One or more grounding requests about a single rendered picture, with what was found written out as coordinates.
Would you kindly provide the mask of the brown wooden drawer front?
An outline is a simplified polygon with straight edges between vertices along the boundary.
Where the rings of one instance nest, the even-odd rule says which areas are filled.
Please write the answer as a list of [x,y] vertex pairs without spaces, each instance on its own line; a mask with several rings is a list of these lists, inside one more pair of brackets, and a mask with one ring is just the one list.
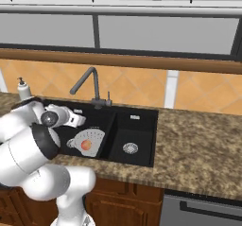
[[162,188],[101,178],[96,180],[94,191],[147,202],[160,202],[164,195]]

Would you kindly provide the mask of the white soap dispenser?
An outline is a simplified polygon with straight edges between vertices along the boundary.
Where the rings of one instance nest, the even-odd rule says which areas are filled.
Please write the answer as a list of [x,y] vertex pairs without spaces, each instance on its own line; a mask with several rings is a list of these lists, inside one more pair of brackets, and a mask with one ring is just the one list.
[[30,87],[23,80],[22,77],[19,77],[18,93],[19,93],[19,97],[20,97],[21,100],[25,100],[25,99],[31,97]]

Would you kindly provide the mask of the brown wooden cupboard door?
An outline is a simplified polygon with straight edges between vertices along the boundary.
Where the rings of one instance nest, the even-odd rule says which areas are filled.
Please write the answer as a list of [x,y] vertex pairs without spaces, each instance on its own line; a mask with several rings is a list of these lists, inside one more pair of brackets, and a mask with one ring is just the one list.
[[57,215],[55,200],[35,201],[20,188],[0,189],[0,225],[50,226]]
[[86,196],[86,209],[96,226],[159,226],[162,204],[103,194]]

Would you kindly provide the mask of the silver sink drain strainer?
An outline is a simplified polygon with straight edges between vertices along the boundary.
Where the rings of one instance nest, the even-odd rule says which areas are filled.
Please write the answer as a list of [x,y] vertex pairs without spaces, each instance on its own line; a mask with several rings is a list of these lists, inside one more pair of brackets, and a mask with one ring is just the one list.
[[138,151],[138,146],[134,143],[126,143],[123,146],[123,151],[128,154],[134,154]]

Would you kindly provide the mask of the orange peach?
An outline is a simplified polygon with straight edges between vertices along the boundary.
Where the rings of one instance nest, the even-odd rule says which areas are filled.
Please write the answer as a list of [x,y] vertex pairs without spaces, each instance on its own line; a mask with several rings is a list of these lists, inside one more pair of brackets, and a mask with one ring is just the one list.
[[84,149],[84,150],[89,150],[92,146],[92,142],[90,140],[84,140],[82,143],[81,143],[81,148]]

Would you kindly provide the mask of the black double-basin sink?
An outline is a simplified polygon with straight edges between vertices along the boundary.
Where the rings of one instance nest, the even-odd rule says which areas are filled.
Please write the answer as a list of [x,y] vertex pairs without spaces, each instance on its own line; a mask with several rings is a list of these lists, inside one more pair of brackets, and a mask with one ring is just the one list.
[[[65,106],[72,112],[86,117],[85,124],[80,127],[55,128],[61,142],[60,154],[153,167],[158,122],[157,110],[117,106],[102,107],[98,110],[88,103],[54,99],[44,99],[43,104]],[[83,156],[77,149],[66,146],[70,139],[87,129],[100,129],[105,132],[95,157]],[[123,146],[126,143],[136,144],[138,151],[134,154],[124,152]]]

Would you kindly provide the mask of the grey dishwasher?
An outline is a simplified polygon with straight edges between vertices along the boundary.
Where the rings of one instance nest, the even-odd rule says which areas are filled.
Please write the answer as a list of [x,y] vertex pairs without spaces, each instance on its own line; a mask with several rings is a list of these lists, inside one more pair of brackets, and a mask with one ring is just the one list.
[[242,201],[165,189],[160,226],[242,226]]

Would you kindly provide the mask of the grey colander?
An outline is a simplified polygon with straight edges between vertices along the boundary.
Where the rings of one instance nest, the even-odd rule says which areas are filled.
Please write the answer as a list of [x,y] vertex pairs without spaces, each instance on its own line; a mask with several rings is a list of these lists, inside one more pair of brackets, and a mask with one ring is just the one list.
[[[83,156],[95,157],[104,139],[105,132],[100,129],[87,129],[79,132],[74,138],[70,139],[66,146],[77,149]],[[92,146],[89,150],[81,148],[84,140],[90,140]]]

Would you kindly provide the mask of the grey sink faucet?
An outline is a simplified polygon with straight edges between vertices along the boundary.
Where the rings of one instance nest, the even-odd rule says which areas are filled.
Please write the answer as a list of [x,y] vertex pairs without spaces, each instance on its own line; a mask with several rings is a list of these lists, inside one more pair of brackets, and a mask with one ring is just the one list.
[[87,78],[93,75],[94,78],[94,88],[95,88],[95,97],[91,99],[91,104],[95,106],[96,109],[101,109],[102,107],[108,107],[106,105],[106,100],[108,99],[102,99],[100,97],[99,93],[99,84],[98,84],[98,73],[94,67],[90,67],[83,75],[82,77],[77,81],[77,83],[71,88],[70,94],[74,95],[78,89],[84,84],[84,82],[87,80]]

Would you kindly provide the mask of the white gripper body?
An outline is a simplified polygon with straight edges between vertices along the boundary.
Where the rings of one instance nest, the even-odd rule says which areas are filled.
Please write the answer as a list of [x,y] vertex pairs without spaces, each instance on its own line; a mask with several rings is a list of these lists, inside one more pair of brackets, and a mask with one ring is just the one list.
[[76,114],[75,115],[74,124],[75,124],[76,128],[84,125],[85,121],[86,121],[86,117],[85,116],[82,116],[80,114]]

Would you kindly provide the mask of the window with dark frame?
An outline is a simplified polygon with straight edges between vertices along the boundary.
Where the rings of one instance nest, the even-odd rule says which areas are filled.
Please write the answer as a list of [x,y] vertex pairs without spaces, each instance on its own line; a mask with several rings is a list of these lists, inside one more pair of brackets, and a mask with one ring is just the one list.
[[0,11],[0,47],[242,61],[242,17]]

